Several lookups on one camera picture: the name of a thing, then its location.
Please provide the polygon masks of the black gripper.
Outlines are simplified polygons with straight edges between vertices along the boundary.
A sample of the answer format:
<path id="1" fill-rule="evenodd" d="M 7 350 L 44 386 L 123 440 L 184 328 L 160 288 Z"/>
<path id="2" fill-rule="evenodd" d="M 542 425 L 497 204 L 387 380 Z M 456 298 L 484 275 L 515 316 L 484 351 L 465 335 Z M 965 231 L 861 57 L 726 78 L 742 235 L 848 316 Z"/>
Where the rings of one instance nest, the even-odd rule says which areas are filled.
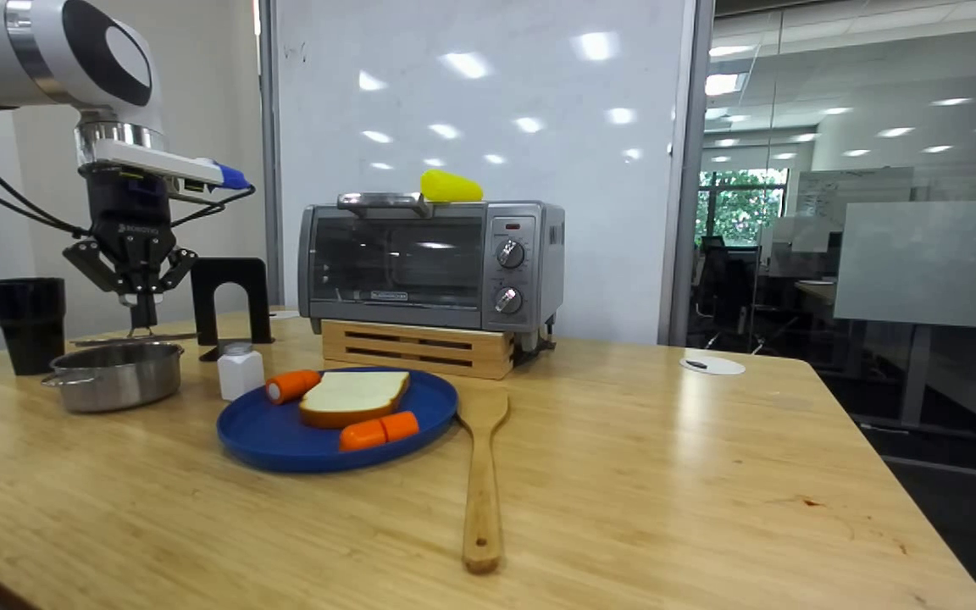
<path id="1" fill-rule="evenodd" d="M 152 328 L 155 293 L 177 288 L 196 262 L 174 237 L 164 184 L 132 174 L 88 174 L 85 187 L 90 228 L 65 257 L 93 288 L 125 293 L 127 328 Z"/>

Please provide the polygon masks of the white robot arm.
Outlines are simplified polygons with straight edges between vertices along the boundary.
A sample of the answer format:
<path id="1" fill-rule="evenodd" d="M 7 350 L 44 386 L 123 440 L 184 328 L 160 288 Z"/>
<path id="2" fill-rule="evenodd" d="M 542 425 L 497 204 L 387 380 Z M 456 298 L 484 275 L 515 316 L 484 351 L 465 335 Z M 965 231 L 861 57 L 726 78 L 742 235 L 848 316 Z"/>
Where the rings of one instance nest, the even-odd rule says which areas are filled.
<path id="1" fill-rule="evenodd" d="M 68 106 L 79 113 L 79 174 L 88 228 L 65 257 L 116 291 L 134 328 L 190 268 L 174 237 L 170 197 L 216 168 L 161 140 L 161 88 L 146 41 L 90 0 L 0 0 L 0 113 Z"/>

